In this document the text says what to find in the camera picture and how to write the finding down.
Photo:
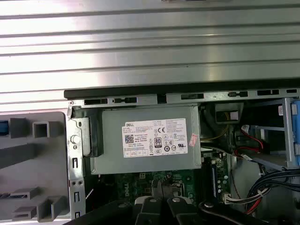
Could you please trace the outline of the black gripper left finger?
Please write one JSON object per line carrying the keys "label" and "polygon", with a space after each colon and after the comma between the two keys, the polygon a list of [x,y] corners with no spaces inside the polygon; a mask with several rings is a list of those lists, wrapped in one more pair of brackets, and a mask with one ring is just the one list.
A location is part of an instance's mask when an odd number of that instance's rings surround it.
{"label": "black gripper left finger", "polygon": [[134,204],[119,199],[85,215],[87,225],[159,225],[163,207],[163,187],[160,180],[152,182],[152,195],[141,196]]}

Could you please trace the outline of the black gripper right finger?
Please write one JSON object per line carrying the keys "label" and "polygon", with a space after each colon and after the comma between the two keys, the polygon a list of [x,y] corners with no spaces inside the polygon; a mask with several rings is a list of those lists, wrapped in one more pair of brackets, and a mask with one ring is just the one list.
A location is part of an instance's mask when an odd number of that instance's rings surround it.
{"label": "black gripper right finger", "polygon": [[267,225],[261,219],[246,215],[224,204],[203,201],[197,206],[189,199],[176,196],[172,186],[162,185],[166,207],[178,225]]}

